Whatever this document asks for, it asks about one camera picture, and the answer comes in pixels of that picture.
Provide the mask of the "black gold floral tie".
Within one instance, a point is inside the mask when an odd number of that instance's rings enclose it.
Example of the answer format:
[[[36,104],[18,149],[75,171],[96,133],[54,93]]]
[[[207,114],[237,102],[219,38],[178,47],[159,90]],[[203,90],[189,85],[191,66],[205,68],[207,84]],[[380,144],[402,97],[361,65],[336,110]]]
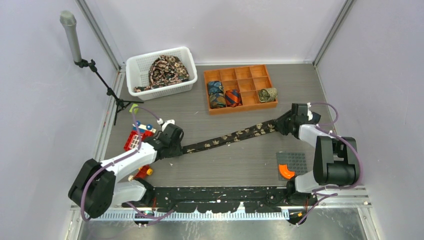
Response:
[[[255,138],[258,136],[266,135],[276,132],[276,120],[268,120],[258,123],[256,125],[232,132],[230,134],[222,135],[216,138],[205,140],[198,143],[186,145],[182,148],[183,154],[193,154],[221,146],[230,145],[235,142]]]

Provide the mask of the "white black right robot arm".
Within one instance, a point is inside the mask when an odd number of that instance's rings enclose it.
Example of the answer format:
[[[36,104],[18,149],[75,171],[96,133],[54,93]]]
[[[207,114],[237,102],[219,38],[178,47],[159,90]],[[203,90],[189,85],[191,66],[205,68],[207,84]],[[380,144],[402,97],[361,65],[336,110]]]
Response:
[[[326,189],[351,189],[361,182],[362,162],[353,137],[342,137],[324,130],[321,115],[311,110],[312,103],[294,103],[276,119],[276,129],[292,135],[314,148],[312,170],[289,178],[285,198],[299,205],[306,195]]]

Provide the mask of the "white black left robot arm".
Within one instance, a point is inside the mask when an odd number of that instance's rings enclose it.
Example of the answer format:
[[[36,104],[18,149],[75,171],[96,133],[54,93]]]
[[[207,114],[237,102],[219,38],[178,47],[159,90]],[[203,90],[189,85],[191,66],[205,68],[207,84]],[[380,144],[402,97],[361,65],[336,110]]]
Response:
[[[87,160],[68,191],[68,198],[80,207],[81,215],[98,218],[109,207],[136,202],[148,207],[155,198],[154,187],[141,177],[123,182],[139,167],[164,158],[183,154],[181,141],[184,131],[171,121],[151,136],[138,137],[138,144],[117,157],[98,162]]]

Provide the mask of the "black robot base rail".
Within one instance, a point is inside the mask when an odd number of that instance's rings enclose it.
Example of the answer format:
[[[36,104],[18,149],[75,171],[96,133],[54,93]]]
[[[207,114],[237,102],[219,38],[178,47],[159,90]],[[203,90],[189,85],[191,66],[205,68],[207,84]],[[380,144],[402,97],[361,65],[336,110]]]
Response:
[[[295,193],[283,186],[226,186],[226,187],[154,187],[147,200],[134,201],[135,207],[154,208],[166,213],[208,211],[234,213],[244,207],[246,213],[276,213],[279,207],[306,210],[317,202],[308,193]]]

